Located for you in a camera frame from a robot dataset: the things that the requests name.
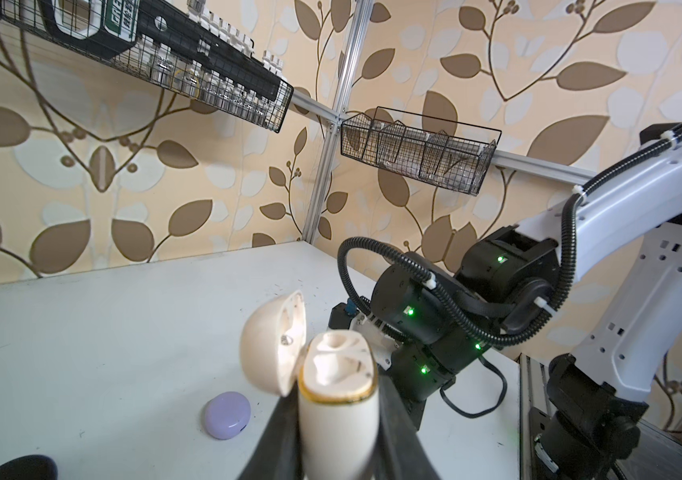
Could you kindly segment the black tool in basket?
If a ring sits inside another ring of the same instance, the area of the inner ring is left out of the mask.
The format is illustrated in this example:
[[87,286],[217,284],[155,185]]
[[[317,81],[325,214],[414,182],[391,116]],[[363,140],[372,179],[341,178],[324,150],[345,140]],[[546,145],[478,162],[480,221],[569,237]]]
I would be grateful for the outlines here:
[[199,19],[167,1],[41,1],[44,28],[54,39],[112,60],[146,37],[188,62],[275,101],[281,80],[258,62],[254,42],[211,13]]

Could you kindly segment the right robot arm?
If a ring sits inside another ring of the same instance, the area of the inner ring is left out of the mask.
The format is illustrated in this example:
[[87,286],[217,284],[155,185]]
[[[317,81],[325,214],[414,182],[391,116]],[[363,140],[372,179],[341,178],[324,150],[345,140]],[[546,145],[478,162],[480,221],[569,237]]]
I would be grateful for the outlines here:
[[596,264],[641,250],[597,326],[555,357],[555,411],[533,440],[533,473],[604,479],[638,446],[658,366],[682,331],[682,122],[654,124],[640,149],[554,208],[479,240],[447,274],[424,253],[351,237],[338,250],[354,317],[397,348],[387,375],[414,421],[427,399],[492,348],[535,337]]

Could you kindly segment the beige earbud case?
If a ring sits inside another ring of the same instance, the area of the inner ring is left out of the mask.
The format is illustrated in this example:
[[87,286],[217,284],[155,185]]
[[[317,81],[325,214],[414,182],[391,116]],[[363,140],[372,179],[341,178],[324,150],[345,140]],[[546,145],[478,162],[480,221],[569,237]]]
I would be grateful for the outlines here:
[[372,478],[379,374],[360,333],[328,330],[310,337],[304,297],[296,291],[250,315],[240,365],[254,387],[279,400],[298,393],[303,479]]

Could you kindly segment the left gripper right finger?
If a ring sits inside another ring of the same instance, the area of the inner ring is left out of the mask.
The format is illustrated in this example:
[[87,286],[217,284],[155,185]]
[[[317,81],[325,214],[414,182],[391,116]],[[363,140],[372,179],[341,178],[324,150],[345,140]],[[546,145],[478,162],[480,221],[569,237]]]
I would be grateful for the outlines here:
[[373,456],[374,479],[438,479],[394,383],[379,377],[380,424]]

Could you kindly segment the black round earbud case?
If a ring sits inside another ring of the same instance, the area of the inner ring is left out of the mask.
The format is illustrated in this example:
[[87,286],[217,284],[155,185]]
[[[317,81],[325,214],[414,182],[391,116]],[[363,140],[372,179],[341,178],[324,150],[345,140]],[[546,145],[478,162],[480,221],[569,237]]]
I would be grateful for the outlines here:
[[46,455],[26,455],[0,465],[0,480],[57,480],[56,462]]

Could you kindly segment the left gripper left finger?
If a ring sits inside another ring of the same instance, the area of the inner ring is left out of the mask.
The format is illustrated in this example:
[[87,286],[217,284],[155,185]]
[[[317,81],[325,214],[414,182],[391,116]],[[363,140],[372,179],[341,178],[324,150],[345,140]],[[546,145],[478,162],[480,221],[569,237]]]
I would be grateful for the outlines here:
[[277,402],[263,435],[239,479],[303,478],[298,393],[291,392]]

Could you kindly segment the purple round earbud case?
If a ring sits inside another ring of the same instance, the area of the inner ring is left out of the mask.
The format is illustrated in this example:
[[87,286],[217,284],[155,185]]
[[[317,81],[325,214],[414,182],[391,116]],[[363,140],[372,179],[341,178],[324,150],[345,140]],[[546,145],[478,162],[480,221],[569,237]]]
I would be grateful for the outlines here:
[[251,405],[239,392],[228,391],[211,399],[202,412],[202,425],[217,440],[238,436],[249,424]]

